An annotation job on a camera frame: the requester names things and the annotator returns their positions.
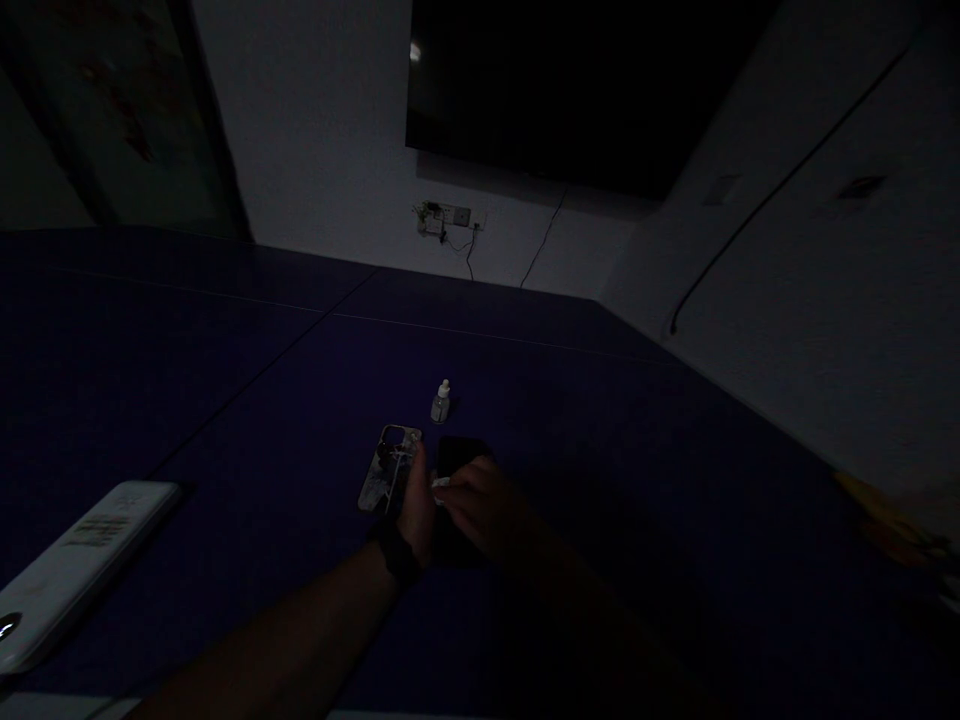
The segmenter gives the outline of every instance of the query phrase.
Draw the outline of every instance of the black phone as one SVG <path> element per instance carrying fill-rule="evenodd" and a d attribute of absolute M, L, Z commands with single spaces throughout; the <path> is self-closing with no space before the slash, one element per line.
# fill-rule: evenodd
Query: black phone
<path fill-rule="evenodd" d="M 444 435 L 437 447 L 437 477 L 450 477 L 481 455 L 493 455 L 483 440 Z"/>
<path fill-rule="evenodd" d="M 480 455 L 493 456 L 483 440 L 444 435 L 437 446 L 437 477 L 450 477 Z M 479 567 L 486 562 L 443 507 L 437 508 L 433 525 L 433 561 L 453 567 Z"/>

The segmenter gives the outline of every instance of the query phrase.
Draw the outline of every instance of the phone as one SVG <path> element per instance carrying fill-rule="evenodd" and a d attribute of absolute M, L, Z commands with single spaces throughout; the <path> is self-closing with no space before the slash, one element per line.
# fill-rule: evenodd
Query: phone
<path fill-rule="evenodd" d="M 422 437 L 419 428 L 384 426 L 357 497 L 359 510 L 378 515 L 399 512 L 417 441 Z"/>
<path fill-rule="evenodd" d="M 437 447 L 437 477 L 450 477 L 481 455 L 493 455 L 483 440 L 444 435 Z"/>
<path fill-rule="evenodd" d="M 450 477 L 481 455 L 493 455 L 483 440 L 445 435 L 437 446 L 437 477 Z M 453 567 L 479 567 L 486 563 L 483 554 L 453 524 L 444 507 L 437 508 L 433 524 L 433 561 Z"/>

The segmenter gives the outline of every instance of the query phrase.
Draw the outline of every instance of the forearm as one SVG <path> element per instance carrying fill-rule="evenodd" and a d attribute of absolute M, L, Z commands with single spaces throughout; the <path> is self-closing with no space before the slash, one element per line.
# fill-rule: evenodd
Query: forearm
<path fill-rule="evenodd" d="M 131 717 L 321 716 L 398 592 L 380 549 L 368 543 L 214 645 Z"/>
<path fill-rule="evenodd" d="M 656 634 L 546 526 L 534 526 L 507 570 L 540 597 L 617 710 L 659 704 L 657 717 L 704 717 L 717 709 Z"/>

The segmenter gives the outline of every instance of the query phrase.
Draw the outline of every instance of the finger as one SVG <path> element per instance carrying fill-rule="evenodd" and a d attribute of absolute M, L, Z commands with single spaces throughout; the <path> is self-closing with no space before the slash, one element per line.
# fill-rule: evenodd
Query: finger
<path fill-rule="evenodd" d="M 486 472 L 493 472 L 500 469 L 490 455 L 477 455 L 470 464 Z"/>
<path fill-rule="evenodd" d="M 453 520 L 453 524 L 467 537 L 467 540 L 483 551 L 483 535 L 474 519 L 459 507 L 448 506 L 447 510 L 450 512 L 450 519 Z"/>
<path fill-rule="evenodd" d="M 407 478 L 407 485 L 426 486 L 427 484 L 427 451 L 423 447 L 423 442 L 417 441 L 417 450 L 410 463 L 410 475 Z"/>
<path fill-rule="evenodd" d="M 466 485 L 474 490 L 483 491 L 485 486 L 484 474 L 472 462 L 468 463 L 450 476 L 450 486 L 456 487 L 458 485 Z"/>
<path fill-rule="evenodd" d="M 467 512 L 471 512 L 476 508 L 477 500 L 479 499 L 477 492 L 465 485 L 458 487 L 435 487 L 433 494 L 434 497 L 443 500 L 444 505 L 453 505 Z"/>

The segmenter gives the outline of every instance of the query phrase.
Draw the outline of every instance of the hand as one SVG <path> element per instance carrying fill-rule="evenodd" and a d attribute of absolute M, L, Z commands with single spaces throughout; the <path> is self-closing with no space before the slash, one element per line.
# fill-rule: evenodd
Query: hand
<path fill-rule="evenodd" d="M 433 540 L 433 518 L 437 504 L 427 482 L 427 451 L 422 442 L 417 442 L 417 454 L 413 456 L 407 489 L 403 495 L 403 508 L 397 518 L 397 529 L 403 539 L 410 543 L 413 555 L 425 568 L 430 564 L 430 545 Z"/>
<path fill-rule="evenodd" d="M 457 470 L 449 487 L 434 494 L 450 512 L 453 524 L 489 559 L 516 559 L 546 533 L 546 525 L 489 457 L 478 457 Z"/>

